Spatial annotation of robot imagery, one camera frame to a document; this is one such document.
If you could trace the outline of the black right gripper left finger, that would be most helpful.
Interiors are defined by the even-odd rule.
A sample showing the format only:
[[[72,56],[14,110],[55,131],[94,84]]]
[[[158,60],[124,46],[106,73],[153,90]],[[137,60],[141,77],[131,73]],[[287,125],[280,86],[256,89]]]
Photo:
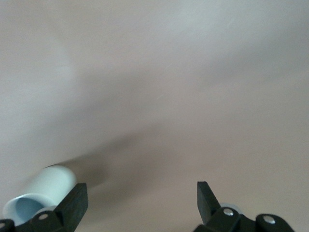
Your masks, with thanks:
[[[43,211],[16,226],[11,219],[0,221],[2,232],[73,232],[87,211],[87,185],[78,183],[53,211]]]

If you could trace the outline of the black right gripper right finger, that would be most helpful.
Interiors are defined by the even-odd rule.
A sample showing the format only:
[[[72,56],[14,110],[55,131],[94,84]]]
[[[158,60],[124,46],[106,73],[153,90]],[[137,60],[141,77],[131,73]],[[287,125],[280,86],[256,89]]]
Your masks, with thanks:
[[[221,206],[209,184],[197,183],[197,207],[203,224],[198,232],[293,232],[281,217],[259,214],[255,220],[247,218],[230,206]]]

